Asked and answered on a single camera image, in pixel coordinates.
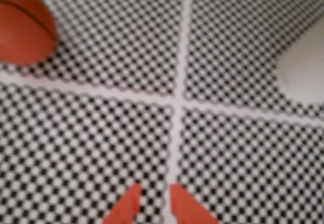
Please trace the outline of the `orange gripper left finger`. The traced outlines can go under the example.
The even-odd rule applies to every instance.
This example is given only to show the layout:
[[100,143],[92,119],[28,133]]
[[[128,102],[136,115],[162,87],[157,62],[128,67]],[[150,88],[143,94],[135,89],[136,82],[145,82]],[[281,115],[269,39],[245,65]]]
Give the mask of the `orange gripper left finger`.
[[140,210],[141,186],[134,183],[121,195],[102,223],[133,223]]

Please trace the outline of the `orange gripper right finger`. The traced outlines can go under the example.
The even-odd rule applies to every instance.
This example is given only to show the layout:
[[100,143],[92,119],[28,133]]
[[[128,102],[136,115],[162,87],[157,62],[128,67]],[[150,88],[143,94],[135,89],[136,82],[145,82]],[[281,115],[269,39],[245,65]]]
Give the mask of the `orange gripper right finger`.
[[202,204],[180,184],[170,186],[171,213],[177,223],[218,223]]

